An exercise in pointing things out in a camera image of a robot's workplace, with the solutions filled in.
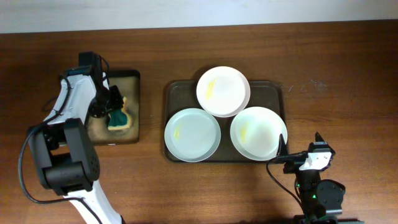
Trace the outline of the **green yellow sponge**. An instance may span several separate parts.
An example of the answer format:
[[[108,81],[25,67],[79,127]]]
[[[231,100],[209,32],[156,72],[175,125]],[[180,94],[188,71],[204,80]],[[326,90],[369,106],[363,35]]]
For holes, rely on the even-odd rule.
[[[129,129],[133,125],[133,118],[128,108],[127,98],[124,96],[123,100],[123,107],[120,110],[113,111],[108,115],[108,130],[110,131]]]

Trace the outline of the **pale blue plate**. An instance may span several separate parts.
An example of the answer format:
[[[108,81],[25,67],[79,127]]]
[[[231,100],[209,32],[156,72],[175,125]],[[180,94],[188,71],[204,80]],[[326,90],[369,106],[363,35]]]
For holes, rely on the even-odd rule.
[[[187,108],[175,113],[165,125],[169,152],[184,162],[201,162],[212,156],[221,142],[221,128],[205,110]]]

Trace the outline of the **white top plate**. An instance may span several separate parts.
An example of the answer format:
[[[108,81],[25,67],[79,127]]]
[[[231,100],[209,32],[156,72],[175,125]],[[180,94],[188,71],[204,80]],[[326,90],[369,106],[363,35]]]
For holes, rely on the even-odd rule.
[[[196,96],[200,106],[219,118],[237,115],[249,102],[251,89],[246,77],[237,69],[214,67],[199,79]]]

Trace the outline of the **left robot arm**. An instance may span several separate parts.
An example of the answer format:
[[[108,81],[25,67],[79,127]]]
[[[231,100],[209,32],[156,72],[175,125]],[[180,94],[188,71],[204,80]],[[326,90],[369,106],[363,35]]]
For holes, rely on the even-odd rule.
[[[86,128],[88,117],[103,118],[124,104],[103,70],[107,64],[97,53],[80,53],[78,66],[60,76],[61,90],[50,114],[28,129],[22,145],[32,153],[41,186],[58,198],[31,196],[22,173],[23,152],[18,160],[19,182],[29,200],[41,205],[70,202],[87,223],[124,223],[101,188],[100,162]]]

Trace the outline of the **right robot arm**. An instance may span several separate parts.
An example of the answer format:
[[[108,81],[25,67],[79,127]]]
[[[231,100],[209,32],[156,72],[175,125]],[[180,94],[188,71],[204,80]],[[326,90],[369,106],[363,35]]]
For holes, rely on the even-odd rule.
[[[284,174],[295,175],[295,196],[303,213],[293,217],[294,223],[338,223],[342,214],[343,184],[322,179],[320,173],[330,167],[335,151],[315,133],[315,140],[306,151],[276,157],[276,164],[283,164]]]

